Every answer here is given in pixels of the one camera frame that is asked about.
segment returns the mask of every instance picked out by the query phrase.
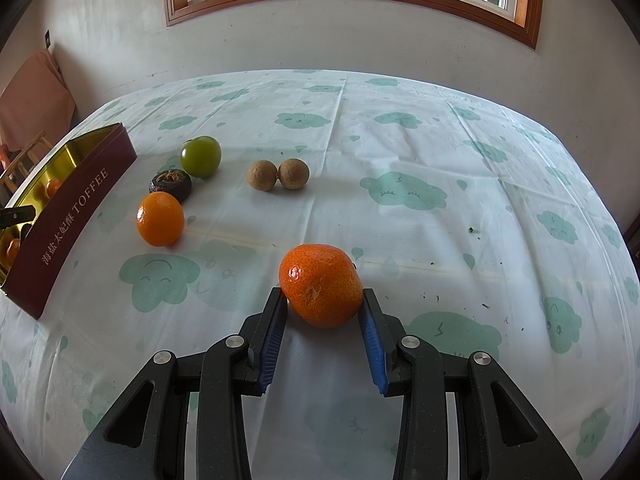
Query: small orange fruit in box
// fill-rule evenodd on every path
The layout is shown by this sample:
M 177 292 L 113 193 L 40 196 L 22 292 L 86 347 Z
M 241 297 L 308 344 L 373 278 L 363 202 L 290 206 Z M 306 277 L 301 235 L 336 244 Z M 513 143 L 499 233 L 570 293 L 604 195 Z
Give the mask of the small orange fruit in box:
M 351 319 L 362 304 L 362 282 L 350 258 L 331 245 L 303 244 L 285 254 L 280 287 L 293 309 L 318 328 Z
M 10 266 L 14 264 L 16 256 L 18 256 L 18 251 L 20 251 L 20 239 L 13 238 L 6 248 L 6 260 Z
M 45 187 L 45 191 L 47 192 L 47 196 L 49 198 L 53 198 L 53 196 L 58 192 L 62 186 L 62 181 L 59 178 L 52 178 L 47 182 Z
M 143 240 L 155 247 L 173 244 L 184 228 L 182 206 L 164 191 L 149 193 L 142 199 L 136 215 L 136 227 Z

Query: pink towel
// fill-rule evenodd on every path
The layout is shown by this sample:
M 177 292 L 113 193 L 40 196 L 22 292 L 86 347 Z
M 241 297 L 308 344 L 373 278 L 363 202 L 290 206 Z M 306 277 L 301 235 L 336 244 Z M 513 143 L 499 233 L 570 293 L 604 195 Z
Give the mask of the pink towel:
M 55 145 L 69 131 L 76 103 L 48 50 L 35 52 L 0 95 L 0 141 L 11 152 L 23 149 L 44 130 Z M 46 149 L 39 143 L 38 156 Z

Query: white tablecloth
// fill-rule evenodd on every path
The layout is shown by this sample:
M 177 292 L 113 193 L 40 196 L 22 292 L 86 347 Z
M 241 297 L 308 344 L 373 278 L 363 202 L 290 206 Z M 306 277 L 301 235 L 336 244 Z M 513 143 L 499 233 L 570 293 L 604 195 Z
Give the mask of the white tablecloth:
M 0 304 L 0 410 L 46 480 L 156 351 L 205 351 L 260 311 L 280 259 L 304 242 L 350 254 L 409 333 L 494 355 L 585 480 L 626 444 L 640 418 L 638 278 L 593 187 L 539 124 L 432 84 L 314 70 L 160 85 L 69 135 L 117 121 L 138 159 L 42 318 Z M 137 205 L 201 135 L 219 140 L 220 169 L 194 181 L 180 241 L 153 248 Z M 310 168 L 304 189 L 246 184 L 251 161 L 290 157 Z M 192 407 L 188 478 L 196 396 Z M 392 476 L 401 400 L 377 393 L 354 319 L 322 331 L 292 312 L 273 384 L 244 410 L 255 480 Z

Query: mandarin orange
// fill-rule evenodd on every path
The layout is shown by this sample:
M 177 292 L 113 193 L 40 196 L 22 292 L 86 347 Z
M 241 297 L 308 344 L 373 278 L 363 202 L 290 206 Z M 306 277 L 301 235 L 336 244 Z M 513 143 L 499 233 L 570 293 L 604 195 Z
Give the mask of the mandarin orange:
M 182 206 L 164 191 L 149 193 L 138 207 L 136 226 L 146 243 L 155 247 L 171 245 L 184 228 Z
M 47 182 L 45 186 L 45 192 L 49 198 L 53 198 L 53 196 L 58 192 L 62 186 L 62 181 L 59 178 L 52 178 Z
M 6 260 L 10 266 L 14 264 L 18 251 L 20 251 L 20 238 L 13 238 L 6 249 Z
M 331 245 L 293 248 L 282 259 L 278 278 L 293 309 L 318 328 L 346 322 L 362 304 L 362 282 L 353 263 Z

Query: green cartoon cloud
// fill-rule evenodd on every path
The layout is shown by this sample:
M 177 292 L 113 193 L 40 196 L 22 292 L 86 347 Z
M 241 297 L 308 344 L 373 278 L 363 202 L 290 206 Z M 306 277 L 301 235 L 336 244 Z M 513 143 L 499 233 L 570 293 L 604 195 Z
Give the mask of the green cartoon cloud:
M 208 83 L 200 83 L 196 86 L 196 88 L 198 90 L 206 90 L 209 88 L 217 88 L 219 86 L 222 86 L 224 83 L 224 81 L 209 81 Z
M 391 77 L 375 77 L 365 81 L 365 83 L 377 86 L 398 86 L 398 80 Z
M 10 403 L 15 404 L 15 400 L 18 398 L 18 388 L 15 387 L 14 375 L 7 361 L 2 361 L 2 386 L 4 386 L 6 398 Z
M 617 249 L 620 248 L 620 235 L 613 227 L 611 227 L 610 225 L 605 225 L 602 228 L 602 233 L 607 237 L 607 240 L 609 240 L 609 243 L 611 245 L 613 245 Z
M 540 144 L 540 141 L 538 140 L 538 138 L 534 134 L 532 134 L 529 130 L 520 128 L 519 126 L 516 126 L 516 130 L 519 133 L 523 134 L 525 137 L 527 137 L 527 139 L 532 140 L 536 144 Z
M 115 101 L 112 101 L 111 103 L 109 103 L 108 105 L 106 105 L 106 106 L 102 109 L 102 111 L 103 111 L 103 112 L 106 112 L 107 110 L 111 110 L 112 108 L 115 108 L 115 107 L 118 105 L 118 103 L 119 103 L 119 102 L 120 102 L 120 99 L 117 99 L 117 100 L 115 100 Z
M 558 138 L 554 134 L 552 134 L 550 131 L 545 130 L 544 128 L 542 128 L 541 130 L 538 130 L 537 133 L 545 137 L 545 139 L 549 139 L 555 142 L 556 144 L 560 144 L 560 141 L 558 140 Z
M 457 106 L 454 106 L 452 111 L 458 117 L 467 121 L 479 121 L 481 119 L 474 111 L 467 110 L 466 108 L 458 108 Z
M 276 166 L 279 166 L 283 160 L 288 158 L 300 158 L 305 148 L 306 144 L 297 144 L 284 139 L 273 139 L 247 148 L 240 155 L 240 159 L 252 162 L 254 160 L 270 160 Z
M 415 118 L 415 115 L 405 114 L 402 112 L 391 112 L 390 114 L 382 114 L 373 119 L 379 124 L 400 124 L 408 130 L 415 130 L 422 121 Z
M 305 413 L 316 434 L 320 460 L 342 478 L 391 478 L 398 450 L 400 416 L 382 397 L 348 397 Z
M 163 121 L 162 123 L 160 123 L 160 126 L 158 126 L 158 130 L 175 130 L 176 128 L 181 128 L 182 126 L 193 123 L 193 121 L 195 121 L 196 119 L 197 117 L 188 115 L 169 119 L 168 121 Z
M 574 225 L 560 215 L 552 213 L 551 211 L 545 211 L 542 215 L 537 215 L 536 218 L 556 240 L 562 240 L 563 242 L 573 245 L 578 239 Z
M 107 117 L 108 121 L 111 121 L 113 118 L 116 118 L 117 116 L 119 116 L 121 113 L 123 113 L 125 110 L 127 109 L 127 107 L 121 108 L 120 110 L 118 110 L 117 112 L 114 112 L 113 114 L 111 114 L 109 117 Z
M 339 92 L 342 88 L 331 85 L 314 85 L 309 88 L 305 88 L 305 90 L 309 90 L 310 92 Z
M 158 169 L 158 173 L 164 170 L 181 170 L 182 166 L 180 165 L 180 155 L 172 155 L 170 156 L 164 166 Z
M 545 169 L 547 173 L 550 173 L 553 176 L 558 177 L 558 180 L 562 182 L 565 186 L 571 185 L 571 183 L 569 182 L 569 178 L 562 171 L 558 170 L 558 168 L 552 168 L 550 166 L 547 166 Z
M 604 438 L 610 420 L 611 417 L 604 408 L 598 408 L 582 421 L 580 443 L 575 449 L 577 456 L 588 458 L 596 451 L 598 444 Z
M 219 95 L 217 97 L 214 97 L 211 102 L 215 103 L 218 101 L 231 101 L 233 99 L 236 99 L 237 97 L 240 97 L 241 95 L 244 94 L 248 94 L 249 91 L 246 88 L 243 88 L 242 90 L 236 90 L 235 92 L 229 92 L 228 94 L 224 94 L 224 95 Z
M 481 325 L 454 312 L 420 314 L 406 327 L 406 331 L 424 339 L 445 354 L 469 357 L 481 350 L 496 359 L 500 358 L 500 332 L 491 325 Z
M 158 106 L 162 103 L 164 103 L 166 101 L 166 97 L 156 97 L 155 99 L 151 99 L 151 101 L 149 101 L 145 107 L 149 107 L 149 106 Z
M 120 279 L 133 285 L 136 310 L 151 312 L 161 301 L 177 305 L 187 297 L 187 284 L 200 275 L 200 267 L 177 254 L 139 254 L 120 267 Z
M 188 256 L 202 270 L 199 279 L 190 282 L 190 288 L 204 303 L 223 311 L 256 307 L 252 298 L 260 281 L 260 268 L 253 249 L 209 240 Z
M 625 288 L 626 288 L 626 293 L 629 295 L 629 299 L 631 300 L 631 303 L 633 303 L 634 305 L 638 304 L 638 284 L 636 283 L 636 280 L 632 279 L 632 278 L 625 278 Z
M 278 114 L 278 118 L 273 122 L 292 130 L 303 130 L 304 128 L 321 128 L 331 121 L 315 114 Z
M 560 298 L 545 298 L 542 303 L 551 349 L 564 354 L 569 351 L 572 343 L 577 343 L 580 339 L 582 318 L 570 304 Z
M 507 160 L 507 155 L 503 150 L 498 150 L 498 148 L 494 148 L 479 140 L 463 140 L 462 143 L 471 146 L 476 152 L 494 162 L 504 162 Z
M 95 429 L 103 417 L 104 413 L 102 412 L 96 414 L 91 410 L 82 410 L 82 423 L 89 433 Z
M 447 206 L 443 190 L 404 173 L 390 171 L 378 178 L 363 178 L 360 186 L 380 205 L 404 205 L 418 211 Z

